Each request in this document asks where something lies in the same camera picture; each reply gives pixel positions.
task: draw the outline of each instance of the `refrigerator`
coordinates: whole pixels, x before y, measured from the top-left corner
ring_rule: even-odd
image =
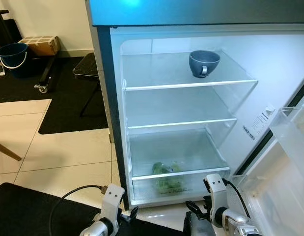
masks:
[[[201,200],[218,173],[265,235],[304,235],[304,0],[86,8],[125,208]],[[206,78],[196,50],[221,58]]]

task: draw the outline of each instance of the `bucket handle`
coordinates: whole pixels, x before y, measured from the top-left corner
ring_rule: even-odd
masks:
[[[28,55],[28,53],[27,53],[27,52],[25,52],[25,57],[24,57],[23,62],[21,62],[21,64],[19,64],[19,65],[15,66],[15,67],[7,66],[6,64],[4,64],[4,63],[3,63],[3,61],[2,61],[2,58],[1,58],[1,57],[0,57],[0,61],[1,61],[2,65],[3,65],[4,67],[6,67],[6,68],[8,68],[8,69],[16,69],[16,68],[19,68],[21,65],[23,65],[23,64],[24,64],[24,62],[25,62],[25,60],[26,60],[27,55]]]

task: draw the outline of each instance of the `wooden chair leg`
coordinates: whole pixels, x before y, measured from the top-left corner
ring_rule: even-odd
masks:
[[[0,144],[0,151],[6,155],[8,155],[9,157],[12,157],[13,159],[20,161],[21,157],[18,156],[17,154],[15,154],[14,152],[12,152],[10,149],[7,149],[5,146]]]

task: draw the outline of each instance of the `blue mug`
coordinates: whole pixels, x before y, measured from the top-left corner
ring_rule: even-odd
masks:
[[[211,51],[193,51],[189,56],[189,66],[193,76],[205,78],[216,68],[221,58]]]

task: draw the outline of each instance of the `barcode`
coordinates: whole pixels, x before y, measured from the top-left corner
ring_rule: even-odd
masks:
[[[244,125],[242,127],[243,127],[244,131],[250,136],[250,138],[255,140],[255,137],[250,133],[250,131]]]

